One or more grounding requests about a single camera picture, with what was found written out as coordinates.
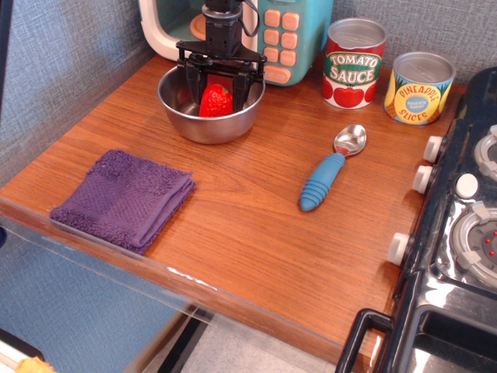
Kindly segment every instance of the spoon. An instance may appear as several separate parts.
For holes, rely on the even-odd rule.
[[[325,160],[312,173],[301,194],[301,209],[310,211],[316,208],[328,194],[345,157],[359,153],[366,145],[366,130],[360,124],[351,124],[336,135],[333,142],[336,153]]]

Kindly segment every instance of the toy microwave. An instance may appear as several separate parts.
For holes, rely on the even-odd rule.
[[[242,43],[264,54],[265,80],[293,85],[308,72],[323,50],[332,18],[333,0],[252,0],[243,2],[243,23],[254,37]],[[205,40],[204,0],[138,0],[141,25],[150,46],[162,57],[178,58],[176,42]]]

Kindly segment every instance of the spoon head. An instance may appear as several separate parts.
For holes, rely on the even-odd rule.
[[[360,124],[351,124],[336,135],[335,150],[344,155],[354,155],[366,145],[366,130]]]

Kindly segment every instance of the can lid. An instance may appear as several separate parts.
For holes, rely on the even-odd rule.
[[[411,82],[441,84],[456,76],[456,67],[447,58],[428,52],[409,52],[395,58],[394,71]]]
[[[345,18],[332,23],[328,37],[343,49],[371,48],[387,40],[382,25],[365,18]]]

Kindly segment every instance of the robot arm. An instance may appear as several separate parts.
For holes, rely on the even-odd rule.
[[[233,78],[233,110],[243,109],[250,87],[264,79],[266,57],[242,44],[242,31],[253,37],[259,28],[249,33],[242,20],[242,3],[256,12],[250,0],[206,0],[202,13],[206,17],[205,41],[179,41],[178,67],[185,68],[193,100],[200,104],[207,86],[207,76]],[[191,54],[186,58],[186,51]]]

